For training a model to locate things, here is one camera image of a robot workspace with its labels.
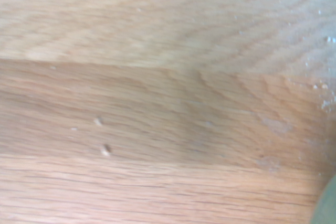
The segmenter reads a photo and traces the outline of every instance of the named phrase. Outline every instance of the debris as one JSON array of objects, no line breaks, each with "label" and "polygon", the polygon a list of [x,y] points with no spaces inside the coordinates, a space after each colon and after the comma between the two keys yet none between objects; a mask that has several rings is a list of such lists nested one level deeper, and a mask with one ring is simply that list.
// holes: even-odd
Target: debris
[{"label": "debris", "polygon": [[109,156],[111,156],[111,154],[112,154],[112,149],[110,148],[109,145],[104,144],[104,145],[101,147],[101,154],[103,154],[103,155],[106,156],[106,157],[109,157]]},{"label": "debris", "polygon": [[101,118],[95,118],[94,122],[98,126],[103,126],[103,120]]}]

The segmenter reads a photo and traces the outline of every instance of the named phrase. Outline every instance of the scuff mark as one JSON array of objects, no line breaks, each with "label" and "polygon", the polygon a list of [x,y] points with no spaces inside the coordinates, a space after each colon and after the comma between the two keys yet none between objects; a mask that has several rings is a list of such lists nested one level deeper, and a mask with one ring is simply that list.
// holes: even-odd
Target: scuff mark
[{"label": "scuff mark", "polygon": [[256,160],[259,168],[263,170],[268,170],[270,172],[276,172],[280,168],[280,159],[277,157],[266,156],[261,159]]},{"label": "scuff mark", "polygon": [[291,131],[293,129],[292,125],[290,125],[288,123],[285,123],[285,122],[278,121],[278,120],[273,120],[273,119],[269,119],[269,118],[262,118],[262,122],[271,131],[273,131],[274,133],[277,133],[277,134],[284,134],[284,133],[287,133],[288,131]]}]

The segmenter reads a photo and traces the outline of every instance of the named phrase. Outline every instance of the wooden surface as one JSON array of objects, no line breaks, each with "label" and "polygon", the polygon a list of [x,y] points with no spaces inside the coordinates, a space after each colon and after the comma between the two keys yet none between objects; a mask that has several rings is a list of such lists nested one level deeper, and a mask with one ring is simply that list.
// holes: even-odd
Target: wooden surface
[{"label": "wooden surface", "polygon": [[308,223],[335,3],[0,0],[0,222]]}]

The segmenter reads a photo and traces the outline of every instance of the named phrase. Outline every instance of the crumb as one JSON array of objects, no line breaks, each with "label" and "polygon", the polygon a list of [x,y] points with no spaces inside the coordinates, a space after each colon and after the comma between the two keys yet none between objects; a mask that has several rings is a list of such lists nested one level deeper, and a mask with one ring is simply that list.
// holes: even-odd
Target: crumb
[{"label": "crumb", "polygon": [[94,122],[98,126],[103,126],[103,120],[101,118],[95,118]]},{"label": "crumb", "polygon": [[112,153],[112,149],[110,148],[109,145],[104,144],[101,148],[101,154],[103,154],[106,157],[109,157]]}]

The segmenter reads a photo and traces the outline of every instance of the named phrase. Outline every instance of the wooden floor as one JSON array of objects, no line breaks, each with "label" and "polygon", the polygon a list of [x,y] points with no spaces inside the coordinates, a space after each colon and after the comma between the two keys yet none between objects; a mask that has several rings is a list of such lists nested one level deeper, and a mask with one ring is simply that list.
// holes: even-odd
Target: wooden floor
[{"label": "wooden floor", "polygon": [[335,22],[336,0],[0,0],[0,223],[308,223]]}]

